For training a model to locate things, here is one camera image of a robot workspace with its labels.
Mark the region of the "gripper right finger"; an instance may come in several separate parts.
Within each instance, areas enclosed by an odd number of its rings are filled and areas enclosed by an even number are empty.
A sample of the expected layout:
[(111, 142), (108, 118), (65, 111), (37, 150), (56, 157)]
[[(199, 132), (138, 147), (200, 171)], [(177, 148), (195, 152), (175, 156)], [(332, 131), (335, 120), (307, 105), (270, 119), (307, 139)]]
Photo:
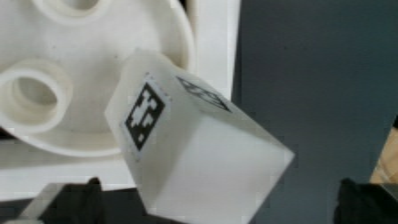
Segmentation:
[(335, 224), (398, 224), (398, 200), (380, 184), (341, 180)]

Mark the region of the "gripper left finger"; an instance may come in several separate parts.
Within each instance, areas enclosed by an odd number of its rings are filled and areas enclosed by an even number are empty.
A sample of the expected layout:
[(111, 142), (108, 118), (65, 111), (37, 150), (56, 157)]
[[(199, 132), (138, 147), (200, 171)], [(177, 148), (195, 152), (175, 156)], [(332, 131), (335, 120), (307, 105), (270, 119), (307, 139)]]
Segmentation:
[(99, 179), (47, 184), (17, 220), (23, 224), (104, 224)]

